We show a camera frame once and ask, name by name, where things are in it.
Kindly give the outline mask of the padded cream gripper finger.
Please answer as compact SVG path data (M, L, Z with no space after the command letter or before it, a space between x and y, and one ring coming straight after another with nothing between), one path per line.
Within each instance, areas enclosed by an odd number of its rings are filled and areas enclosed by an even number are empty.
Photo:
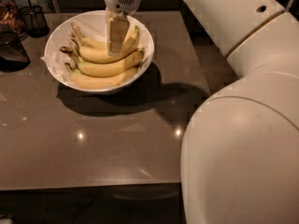
M123 41L130 27L127 15L124 12L113 12L106 9L107 24L107 51L112 56L121 52Z

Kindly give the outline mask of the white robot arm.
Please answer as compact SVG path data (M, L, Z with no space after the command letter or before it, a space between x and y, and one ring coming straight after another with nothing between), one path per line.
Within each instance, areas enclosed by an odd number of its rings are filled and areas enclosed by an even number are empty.
M183 0L239 79L184 132L187 224L299 224L299 22L276 0Z

